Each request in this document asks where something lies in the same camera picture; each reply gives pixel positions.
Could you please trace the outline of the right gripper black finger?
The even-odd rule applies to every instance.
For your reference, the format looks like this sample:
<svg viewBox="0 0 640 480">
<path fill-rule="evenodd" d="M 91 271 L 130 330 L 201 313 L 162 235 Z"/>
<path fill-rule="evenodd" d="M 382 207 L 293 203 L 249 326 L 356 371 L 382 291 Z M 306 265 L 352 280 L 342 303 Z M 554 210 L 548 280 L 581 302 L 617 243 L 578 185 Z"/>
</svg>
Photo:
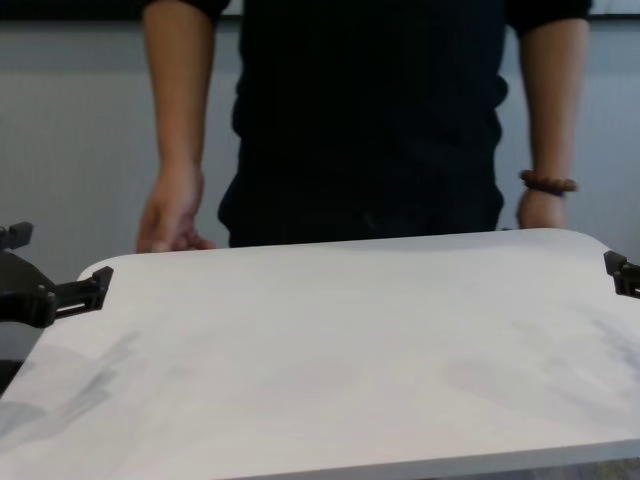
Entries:
<svg viewBox="0 0 640 480">
<path fill-rule="evenodd" d="M 609 250 L 604 253 L 606 273 L 612 278 L 615 293 L 629 298 L 640 297 L 640 267 L 625 256 Z"/>
</svg>

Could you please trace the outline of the person's left hand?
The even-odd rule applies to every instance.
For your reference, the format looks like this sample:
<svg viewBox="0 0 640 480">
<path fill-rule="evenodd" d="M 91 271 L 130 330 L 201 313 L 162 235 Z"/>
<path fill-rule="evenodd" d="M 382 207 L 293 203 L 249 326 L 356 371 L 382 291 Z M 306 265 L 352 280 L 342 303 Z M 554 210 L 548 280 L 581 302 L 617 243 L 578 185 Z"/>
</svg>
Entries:
<svg viewBox="0 0 640 480">
<path fill-rule="evenodd" d="M 521 197 L 517 222 L 520 229 L 564 229 L 567 208 L 563 197 L 537 190 L 527 190 Z"/>
</svg>

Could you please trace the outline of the person's right hand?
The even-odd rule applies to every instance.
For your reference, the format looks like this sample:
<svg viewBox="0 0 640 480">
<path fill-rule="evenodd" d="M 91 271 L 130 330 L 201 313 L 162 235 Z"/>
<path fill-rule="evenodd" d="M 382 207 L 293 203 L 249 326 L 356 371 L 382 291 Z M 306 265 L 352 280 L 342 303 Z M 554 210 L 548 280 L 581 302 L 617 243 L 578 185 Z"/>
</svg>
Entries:
<svg viewBox="0 0 640 480">
<path fill-rule="evenodd" d="M 204 177 L 199 166 L 161 167 L 141 216 L 136 252 L 214 249 L 215 244 L 196 227 L 203 191 Z"/>
</svg>

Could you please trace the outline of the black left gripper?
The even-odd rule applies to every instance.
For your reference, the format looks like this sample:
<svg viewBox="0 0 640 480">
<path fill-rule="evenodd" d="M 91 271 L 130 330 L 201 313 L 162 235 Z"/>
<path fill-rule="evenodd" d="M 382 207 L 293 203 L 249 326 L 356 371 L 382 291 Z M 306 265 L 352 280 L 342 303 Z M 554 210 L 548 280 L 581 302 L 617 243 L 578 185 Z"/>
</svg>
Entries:
<svg viewBox="0 0 640 480">
<path fill-rule="evenodd" d="M 34 226 L 20 222 L 0 228 L 0 249 L 28 245 Z M 101 310 L 114 274 L 103 267 L 89 277 L 56 285 L 38 268 L 8 251 L 1 252 L 1 322 L 45 329 L 55 320 Z"/>
</svg>

